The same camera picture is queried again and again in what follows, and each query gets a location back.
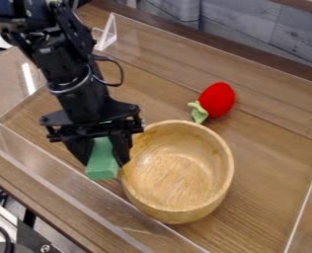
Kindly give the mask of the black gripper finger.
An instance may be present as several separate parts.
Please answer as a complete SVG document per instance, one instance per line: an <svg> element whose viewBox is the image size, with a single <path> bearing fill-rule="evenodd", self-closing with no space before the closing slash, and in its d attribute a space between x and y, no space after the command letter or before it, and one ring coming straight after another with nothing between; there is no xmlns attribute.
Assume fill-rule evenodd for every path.
<svg viewBox="0 0 312 253"><path fill-rule="evenodd" d="M132 147L132 137L123 131L115 131L110 135L110 141L112 144L112 152L118 164L123 167L130 161L130 149Z"/></svg>
<svg viewBox="0 0 312 253"><path fill-rule="evenodd" d="M84 137L71 138L63 142L67 150L78 161L87 165L87 161L91 155L94 140Z"/></svg>

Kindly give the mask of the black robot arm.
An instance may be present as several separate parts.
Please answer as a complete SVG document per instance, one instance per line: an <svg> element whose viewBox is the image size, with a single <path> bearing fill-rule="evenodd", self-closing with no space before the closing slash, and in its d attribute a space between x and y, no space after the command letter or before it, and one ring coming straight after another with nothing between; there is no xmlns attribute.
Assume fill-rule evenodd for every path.
<svg viewBox="0 0 312 253"><path fill-rule="evenodd" d="M106 136L120 165L130 161L132 135L144 130L140 108L111 98L114 86L92 53L95 39L68 0L0 0L0 37L16 46L42 70L60 110L40 117L51 142L64 144L74 157L90 161L95 139Z"/></svg>

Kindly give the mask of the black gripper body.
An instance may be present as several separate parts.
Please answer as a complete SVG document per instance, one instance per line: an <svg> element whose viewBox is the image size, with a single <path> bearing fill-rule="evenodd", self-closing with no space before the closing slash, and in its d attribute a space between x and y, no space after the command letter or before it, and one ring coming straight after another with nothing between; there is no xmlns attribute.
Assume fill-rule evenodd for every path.
<svg viewBox="0 0 312 253"><path fill-rule="evenodd" d="M115 100L107 83L92 73L70 82L50 81L47 87L56 97L60 109L40 118L50 142L79 138L130 135L143 131L140 108Z"/></svg>

